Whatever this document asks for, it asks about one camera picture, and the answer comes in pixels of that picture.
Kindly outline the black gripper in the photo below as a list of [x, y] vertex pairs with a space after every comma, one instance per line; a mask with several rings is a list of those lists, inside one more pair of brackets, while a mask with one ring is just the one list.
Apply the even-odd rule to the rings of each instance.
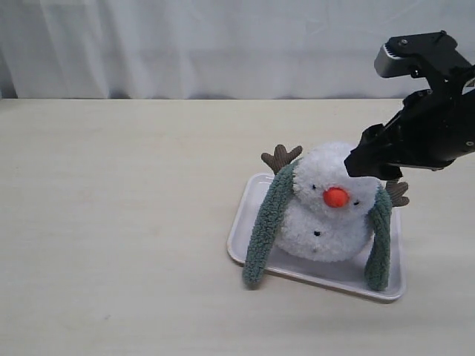
[[385, 126], [366, 128], [344, 166], [350, 177], [393, 181], [400, 168], [439, 171], [473, 152], [474, 92], [443, 99], [425, 89], [406, 96]]

